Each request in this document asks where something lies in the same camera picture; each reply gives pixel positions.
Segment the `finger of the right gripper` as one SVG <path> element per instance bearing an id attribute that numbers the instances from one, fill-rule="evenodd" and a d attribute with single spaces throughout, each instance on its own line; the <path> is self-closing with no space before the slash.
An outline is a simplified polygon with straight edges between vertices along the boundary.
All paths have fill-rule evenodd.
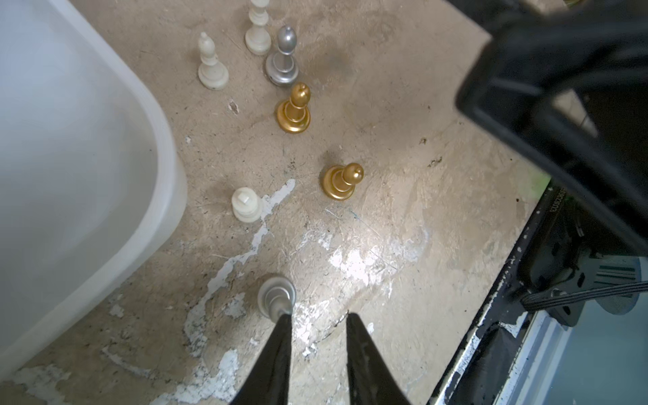
<path id="1" fill-rule="evenodd" d="M 647 4 L 457 1 L 491 40 L 457 108 L 647 250 Z"/>

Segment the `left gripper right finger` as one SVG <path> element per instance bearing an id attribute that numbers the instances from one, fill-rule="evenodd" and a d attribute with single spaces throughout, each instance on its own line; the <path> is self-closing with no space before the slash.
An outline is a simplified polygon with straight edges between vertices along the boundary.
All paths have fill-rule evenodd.
<path id="1" fill-rule="evenodd" d="M 358 314 L 349 313 L 346 328 L 350 403 L 409 404 Z"/>

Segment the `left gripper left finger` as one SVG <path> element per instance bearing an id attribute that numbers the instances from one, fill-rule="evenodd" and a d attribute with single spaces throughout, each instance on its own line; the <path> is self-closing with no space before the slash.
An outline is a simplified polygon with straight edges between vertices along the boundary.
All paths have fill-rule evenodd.
<path id="1" fill-rule="evenodd" d="M 292 316 L 284 314 L 277 320 L 268 342 L 231 404 L 286 405 L 291 357 Z"/>

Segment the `white plastic storage box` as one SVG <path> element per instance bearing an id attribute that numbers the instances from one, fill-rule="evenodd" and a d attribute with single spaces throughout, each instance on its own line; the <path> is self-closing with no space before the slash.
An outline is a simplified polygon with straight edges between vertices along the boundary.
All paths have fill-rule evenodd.
<path id="1" fill-rule="evenodd" d="M 2 378 L 137 270 L 186 204 L 165 113 L 83 15 L 2 2 Z"/>

